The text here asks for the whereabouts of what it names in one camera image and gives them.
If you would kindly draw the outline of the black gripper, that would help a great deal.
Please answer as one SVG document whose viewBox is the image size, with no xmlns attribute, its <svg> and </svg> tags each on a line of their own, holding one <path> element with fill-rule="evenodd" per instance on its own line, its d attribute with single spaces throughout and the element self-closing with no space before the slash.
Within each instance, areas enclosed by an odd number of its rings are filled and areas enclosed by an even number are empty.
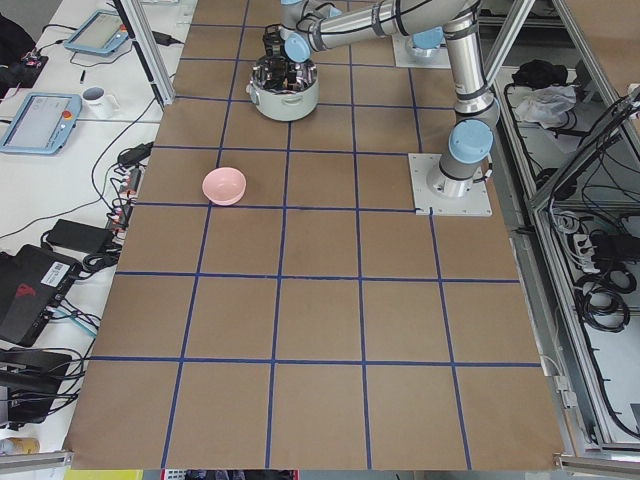
<svg viewBox="0 0 640 480">
<path fill-rule="evenodd" d="M 277 84 L 297 85 L 299 80 L 299 65 L 286 57 L 277 58 Z"/>
</svg>

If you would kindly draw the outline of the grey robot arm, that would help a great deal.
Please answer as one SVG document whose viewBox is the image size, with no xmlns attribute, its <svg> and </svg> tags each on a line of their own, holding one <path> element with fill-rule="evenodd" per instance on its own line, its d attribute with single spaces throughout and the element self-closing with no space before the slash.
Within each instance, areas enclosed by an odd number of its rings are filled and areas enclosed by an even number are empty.
<svg viewBox="0 0 640 480">
<path fill-rule="evenodd" d="M 314 52 L 401 37 L 406 55 L 420 66 L 432 65 L 440 46 L 446 48 L 454 85 L 456 124 L 437 168 L 438 177 L 470 182 L 483 156 L 470 162 L 462 155 L 470 133 L 486 134 L 491 149 L 499 116 L 496 96 L 482 63 L 478 1 L 378 1 L 343 13 L 321 1 L 283 1 L 280 36 L 289 60 L 303 63 Z"/>
</svg>

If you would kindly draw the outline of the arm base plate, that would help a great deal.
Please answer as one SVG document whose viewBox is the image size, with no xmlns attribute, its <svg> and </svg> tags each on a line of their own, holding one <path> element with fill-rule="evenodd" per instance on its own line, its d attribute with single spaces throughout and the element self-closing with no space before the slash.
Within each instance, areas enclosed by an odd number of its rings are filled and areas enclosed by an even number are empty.
<svg viewBox="0 0 640 480">
<path fill-rule="evenodd" d="M 400 68 L 450 69 L 450 59 L 445 40 L 436 48 L 421 49 L 414 45 L 412 37 L 393 36 L 395 66 Z"/>
<path fill-rule="evenodd" d="M 423 216 L 490 217 L 493 213 L 482 166 L 471 178 L 453 180 L 440 169 L 440 154 L 408 155 L 414 211 Z"/>
</svg>

